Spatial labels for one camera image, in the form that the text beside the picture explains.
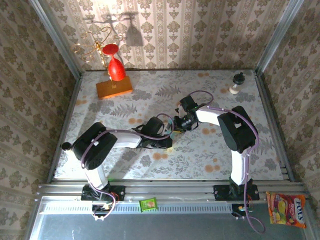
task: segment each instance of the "orange wooden block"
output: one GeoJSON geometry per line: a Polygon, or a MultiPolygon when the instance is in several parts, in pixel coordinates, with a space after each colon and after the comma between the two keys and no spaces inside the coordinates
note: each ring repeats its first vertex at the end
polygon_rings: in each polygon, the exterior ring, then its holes
{"type": "Polygon", "coordinates": [[[121,81],[109,80],[99,82],[95,86],[99,99],[108,99],[118,95],[132,93],[133,91],[129,76],[125,76],[121,81]]]}

